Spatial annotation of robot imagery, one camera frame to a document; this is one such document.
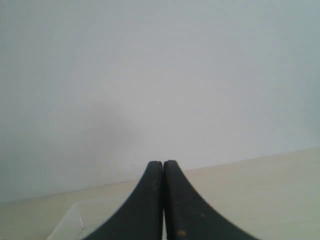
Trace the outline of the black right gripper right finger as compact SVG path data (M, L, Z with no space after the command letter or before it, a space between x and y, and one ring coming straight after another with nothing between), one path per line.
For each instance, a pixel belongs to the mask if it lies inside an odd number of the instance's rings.
M175 160L163 165L168 240L255 240L212 208L191 185Z

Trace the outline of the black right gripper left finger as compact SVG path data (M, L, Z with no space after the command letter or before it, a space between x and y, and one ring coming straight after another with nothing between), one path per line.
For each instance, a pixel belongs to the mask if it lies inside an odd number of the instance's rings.
M151 161L122 206L87 240L161 240L163 164Z

